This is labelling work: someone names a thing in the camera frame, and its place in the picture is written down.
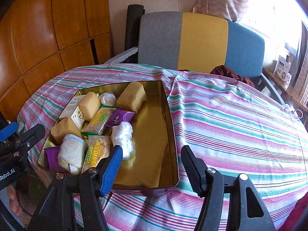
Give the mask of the person's left hand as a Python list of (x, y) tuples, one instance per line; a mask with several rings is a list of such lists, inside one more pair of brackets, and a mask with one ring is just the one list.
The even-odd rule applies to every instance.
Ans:
[(17, 193), (16, 193), (16, 190), (15, 190), (13, 185), (9, 185), (7, 187), (7, 195), (8, 195), (8, 198), (9, 198), (9, 206), (10, 206), (10, 209), (12, 210), (12, 212), (19, 218), (21, 216), (25, 215), (25, 213), (23, 212), (23, 209), (22, 209), (22, 207), (19, 203)]

